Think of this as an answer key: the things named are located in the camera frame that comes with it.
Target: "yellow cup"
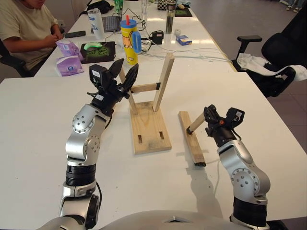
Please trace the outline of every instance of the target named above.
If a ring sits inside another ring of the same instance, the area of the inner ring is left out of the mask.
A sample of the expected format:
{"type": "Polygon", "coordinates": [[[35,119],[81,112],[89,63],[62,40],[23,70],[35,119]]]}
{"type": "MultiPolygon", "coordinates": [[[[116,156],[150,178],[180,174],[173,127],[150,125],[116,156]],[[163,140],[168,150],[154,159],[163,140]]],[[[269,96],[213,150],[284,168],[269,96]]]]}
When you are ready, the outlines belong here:
{"type": "Polygon", "coordinates": [[[126,20],[120,22],[123,45],[129,65],[138,63],[138,53],[142,50],[141,35],[138,32],[135,20],[129,19],[129,25],[126,20]]]}

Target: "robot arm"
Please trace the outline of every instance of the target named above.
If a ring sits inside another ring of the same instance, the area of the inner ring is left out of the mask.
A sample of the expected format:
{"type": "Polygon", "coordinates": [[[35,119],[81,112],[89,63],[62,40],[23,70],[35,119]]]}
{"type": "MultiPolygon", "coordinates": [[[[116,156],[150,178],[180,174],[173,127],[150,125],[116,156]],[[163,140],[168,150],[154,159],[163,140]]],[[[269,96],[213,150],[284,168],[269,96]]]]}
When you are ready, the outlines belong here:
{"type": "Polygon", "coordinates": [[[124,83],[114,79],[120,72],[124,59],[117,60],[109,70],[99,65],[90,66],[90,80],[98,89],[91,104],[86,104],[72,120],[72,133],[66,142],[67,170],[59,217],[39,230],[87,230],[98,220],[101,197],[94,194],[95,169],[100,139],[111,121],[113,108],[129,90],[138,74],[138,64],[126,75],[124,83]]]}
{"type": "Polygon", "coordinates": [[[234,212],[230,220],[254,230],[269,229],[266,223],[266,193],[270,189],[268,176],[253,161],[234,128],[242,123],[244,112],[230,108],[226,118],[220,117],[214,105],[205,107],[206,132],[213,137],[222,165],[234,187],[234,212]]]}

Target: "table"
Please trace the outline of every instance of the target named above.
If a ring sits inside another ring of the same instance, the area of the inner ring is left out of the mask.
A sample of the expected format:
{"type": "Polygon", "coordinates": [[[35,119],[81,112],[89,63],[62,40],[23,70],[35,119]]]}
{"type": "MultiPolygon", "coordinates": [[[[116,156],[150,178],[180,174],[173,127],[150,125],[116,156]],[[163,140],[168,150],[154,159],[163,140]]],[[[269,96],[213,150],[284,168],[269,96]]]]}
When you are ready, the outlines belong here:
{"type": "MultiPolygon", "coordinates": [[[[141,1],[125,1],[124,2],[124,10],[126,8],[132,9],[137,15],[141,15],[141,1]]],[[[165,44],[163,45],[164,48],[170,49],[170,50],[190,50],[190,49],[197,49],[197,48],[208,48],[203,49],[201,52],[198,52],[202,55],[207,56],[213,56],[218,58],[225,58],[225,56],[221,53],[218,46],[214,43],[209,33],[204,29],[202,24],[199,22],[195,14],[192,10],[190,10],[193,17],[182,17],[174,18],[174,25],[173,29],[180,28],[183,35],[187,35],[189,38],[193,39],[192,45],[189,46],[181,46],[178,44],[175,39],[176,37],[171,35],[165,34],[165,44]]],[[[112,15],[114,11],[108,12],[107,14],[104,14],[105,16],[112,15]]],[[[156,30],[165,30],[166,25],[166,12],[165,11],[158,11],[156,4],[151,4],[148,7],[148,17],[147,17],[147,31],[151,33],[152,31],[156,30]]],[[[83,43],[92,42],[92,41],[102,41],[102,40],[96,40],[94,34],[91,34],[91,25],[88,20],[87,15],[81,15],[81,17],[77,20],[75,25],[70,29],[69,32],[76,32],[80,30],[86,31],[86,36],[83,37],[77,37],[77,38],[71,38],[70,40],[74,42],[78,47],[81,47],[83,43]]],[[[141,32],[141,35],[144,37],[146,34],[145,32],[141,32]]],[[[125,53],[122,48],[122,37],[120,34],[114,34],[110,38],[107,39],[107,41],[115,41],[116,42],[116,56],[117,58],[124,58],[125,53]]],[[[159,47],[152,46],[150,49],[150,53],[155,55],[163,55],[165,56],[167,51],[160,49],[159,47]]],[[[175,56],[197,56],[195,53],[191,52],[184,52],[184,53],[176,53],[175,56]]],[[[35,75],[35,77],[58,77],[60,76],[59,73],[56,73],[56,59],[62,57],[62,54],[58,48],[55,49],[55,51],[51,54],[49,59],[45,62],[43,67],[40,69],[40,71],[35,75]]],[[[139,63],[142,63],[142,65],[146,63],[152,63],[157,68],[154,69],[153,74],[159,75],[163,60],[162,58],[155,58],[155,57],[147,57],[144,55],[139,55],[139,63]]],[[[103,65],[105,67],[111,66],[111,62],[104,62],[99,63],[100,65],[103,65]]],[[[84,73],[80,73],[78,75],[80,76],[87,76],[88,77],[88,67],[91,64],[84,64],[83,69],[84,73]]],[[[147,70],[142,68],[142,65],[140,65],[140,74],[144,75],[147,73],[147,70]]],[[[190,58],[178,58],[173,68],[191,68],[191,69],[206,69],[210,71],[220,70],[224,72],[233,72],[232,64],[229,62],[223,62],[223,61],[204,61],[199,59],[193,59],[191,61],[190,58]]],[[[128,64],[124,65],[124,69],[127,72],[130,66],[128,64]]]]}
{"type": "MultiPolygon", "coordinates": [[[[162,60],[141,58],[136,84],[157,82],[162,60]]],[[[35,229],[57,216],[71,120],[90,102],[86,92],[95,92],[86,73],[55,77],[48,62],[35,78],[6,79],[0,84],[2,229],[35,229]]],[[[178,118],[179,111],[188,111],[193,120],[210,104],[223,116],[229,107],[246,112],[236,131],[271,180],[268,220],[307,215],[307,156],[289,129],[246,73],[234,73],[228,63],[196,62],[176,58],[162,99],[171,150],[134,156],[129,103],[123,99],[117,104],[102,135],[97,163],[103,206],[95,229],[131,213],[156,209],[198,211],[228,219],[233,189],[227,171],[216,161],[215,142],[207,137],[205,124],[196,130],[207,161],[205,168],[196,168],[178,118]]],[[[154,92],[144,92],[134,98],[138,102],[153,96],[154,92]]]]}

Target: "black chair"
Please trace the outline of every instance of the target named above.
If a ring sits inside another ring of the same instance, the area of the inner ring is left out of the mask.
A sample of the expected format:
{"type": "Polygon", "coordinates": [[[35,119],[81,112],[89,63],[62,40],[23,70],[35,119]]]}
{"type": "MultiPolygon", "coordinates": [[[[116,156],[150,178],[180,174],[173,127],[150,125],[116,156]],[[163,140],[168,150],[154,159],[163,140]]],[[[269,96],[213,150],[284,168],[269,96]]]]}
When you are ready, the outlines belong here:
{"type": "MultiPolygon", "coordinates": [[[[63,28],[60,28],[61,33],[63,34],[65,32],[65,30],[63,28]]],[[[0,58],[0,63],[13,67],[15,70],[17,70],[17,72],[19,73],[19,75],[22,78],[30,78],[30,77],[34,77],[32,76],[32,74],[27,71],[24,68],[25,65],[25,61],[13,57],[9,51],[7,50],[7,48],[5,47],[5,45],[3,44],[3,42],[0,40],[0,55],[2,56],[0,58]]]]}
{"type": "MultiPolygon", "coordinates": [[[[271,63],[264,66],[266,69],[277,72],[289,65],[307,67],[306,12],[307,9],[304,6],[281,33],[274,34],[265,42],[261,52],[271,63]]],[[[250,42],[262,41],[262,38],[258,35],[239,36],[237,39],[241,42],[238,55],[245,52],[250,42]]],[[[244,71],[238,65],[236,59],[232,60],[234,67],[237,71],[244,71]]],[[[287,67],[279,74],[283,75],[283,78],[266,77],[250,70],[246,70],[246,72],[265,97],[278,96],[290,85],[295,77],[295,70],[291,67],[287,67]]]]}

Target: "beige t-shirt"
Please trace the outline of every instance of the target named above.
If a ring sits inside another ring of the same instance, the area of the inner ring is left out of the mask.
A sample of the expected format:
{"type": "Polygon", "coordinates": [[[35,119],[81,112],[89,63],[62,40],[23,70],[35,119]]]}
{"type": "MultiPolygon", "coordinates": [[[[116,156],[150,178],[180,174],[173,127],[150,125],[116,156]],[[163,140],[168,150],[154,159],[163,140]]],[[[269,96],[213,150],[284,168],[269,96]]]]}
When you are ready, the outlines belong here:
{"type": "MultiPolygon", "coordinates": [[[[48,8],[43,5],[40,10],[25,7],[21,0],[0,0],[0,39],[19,37],[24,41],[43,40],[51,35],[51,26],[58,21],[48,8]]],[[[36,51],[12,53],[12,56],[26,62],[27,69],[33,68],[44,57],[50,54],[52,48],[36,51]]]]}

